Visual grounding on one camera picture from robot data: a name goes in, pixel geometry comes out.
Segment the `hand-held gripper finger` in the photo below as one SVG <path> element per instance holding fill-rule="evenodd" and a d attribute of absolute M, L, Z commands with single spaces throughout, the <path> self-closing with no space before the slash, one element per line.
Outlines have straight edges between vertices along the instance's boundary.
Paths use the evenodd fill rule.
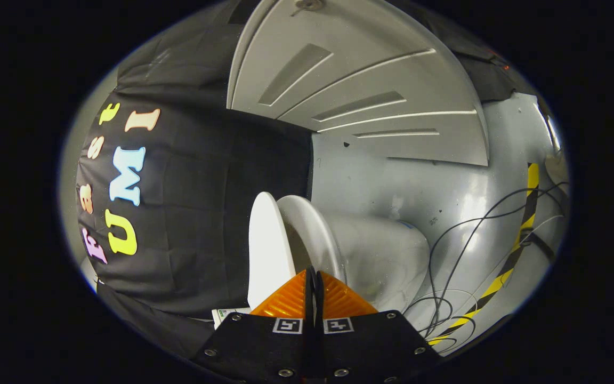
<path fill-rule="evenodd" d="M 400 311 L 374 308 L 323 271 L 315 303 L 315 374 L 324 383 L 415 383 L 441 362 Z"/>
<path fill-rule="evenodd" d="M 314 277 L 309 267 L 248 314 L 226 315 L 195 367 L 227 383 L 306 383 L 316 348 Z"/>

